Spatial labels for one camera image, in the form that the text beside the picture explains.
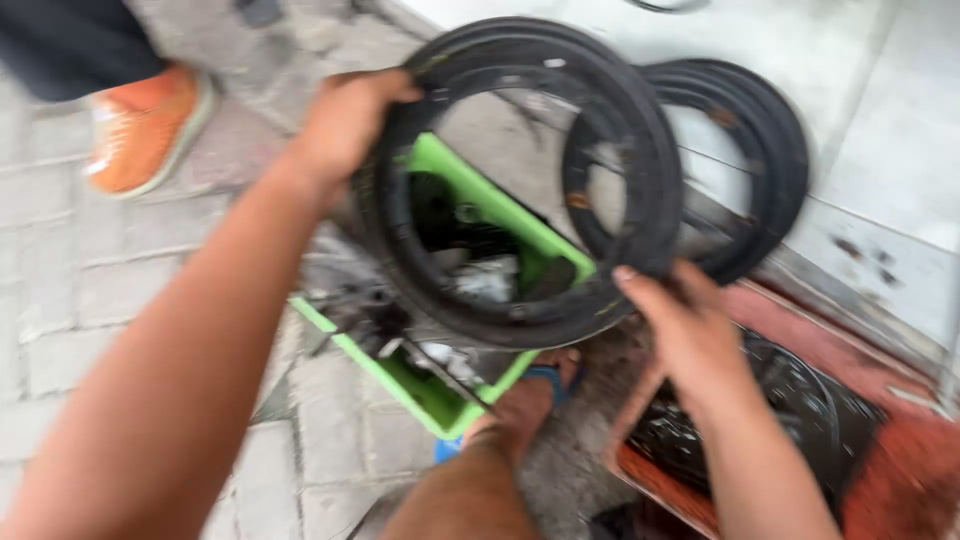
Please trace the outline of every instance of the dark trousers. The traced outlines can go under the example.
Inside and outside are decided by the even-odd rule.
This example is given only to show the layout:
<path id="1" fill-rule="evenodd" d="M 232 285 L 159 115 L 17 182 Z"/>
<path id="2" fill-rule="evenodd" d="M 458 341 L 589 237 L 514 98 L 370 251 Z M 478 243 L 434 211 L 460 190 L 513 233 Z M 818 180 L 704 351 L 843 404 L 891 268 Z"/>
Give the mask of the dark trousers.
<path id="1" fill-rule="evenodd" d="M 48 101 L 149 79 L 166 67 L 123 0 L 0 0 L 0 61 Z"/>

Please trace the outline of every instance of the hand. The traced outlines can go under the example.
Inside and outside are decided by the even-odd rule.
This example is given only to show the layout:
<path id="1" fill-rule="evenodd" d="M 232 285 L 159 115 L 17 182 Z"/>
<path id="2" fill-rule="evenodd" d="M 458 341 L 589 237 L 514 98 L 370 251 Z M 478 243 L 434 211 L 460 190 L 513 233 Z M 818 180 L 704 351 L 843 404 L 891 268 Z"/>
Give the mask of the hand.
<path id="1" fill-rule="evenodd" d="M 674 266 L 676 294 L 629 266 L 617 267 L 613 278 L 646 316 L 656 354 L 698 426 L 715 410 L 755 407 L 757 399 L 765 404 L 720 288 L 695 264 L 678 260 Z"/>
<path id="2" fill-rule="evenodd" d="M 400 68 L 331 75 L 320 84 L 289 152 L 314 178 L 344 181 L 380 136 L 388 107 L 422 95 Z"/>

